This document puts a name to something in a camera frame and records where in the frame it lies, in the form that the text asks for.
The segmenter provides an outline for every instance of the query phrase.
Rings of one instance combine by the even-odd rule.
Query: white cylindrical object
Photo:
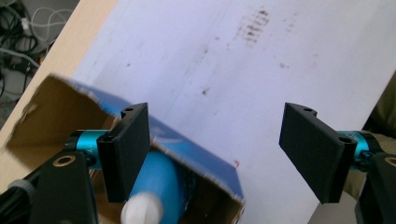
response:
[[[130,198],[121,212],[122,224],[159,224],[162,218],[161,200],[148,192],[141,192]]]

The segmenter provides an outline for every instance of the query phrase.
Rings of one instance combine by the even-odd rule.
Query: white paper surface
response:
[[[241,223],[307,223],[318,200],[278,146],[283,106],[360,129],[396,67],[395,12],[390,0],[120,0],[73,78],[148,102],[238,163]]]

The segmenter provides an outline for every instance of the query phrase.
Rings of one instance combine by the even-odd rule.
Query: white cap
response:
[[[122,224],[159,224],[163,218],[163,204],[152,193],[141,192],[131,197],[121,212]]]

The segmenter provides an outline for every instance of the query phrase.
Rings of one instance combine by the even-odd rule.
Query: cardboard box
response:
[[[49,76],[23,109],[5,148],[33,171],[61,151],[73,131],[111,129],[129,105],[109,93]],[[180,223],[236,223],[245,201],[235,168],[154,117],[149,117],[149,127],[153,149],[199,176],[197,193]],[[101,172],[95,173],[92,185],[101,222],[119,223],[123,204],[106,201]]]

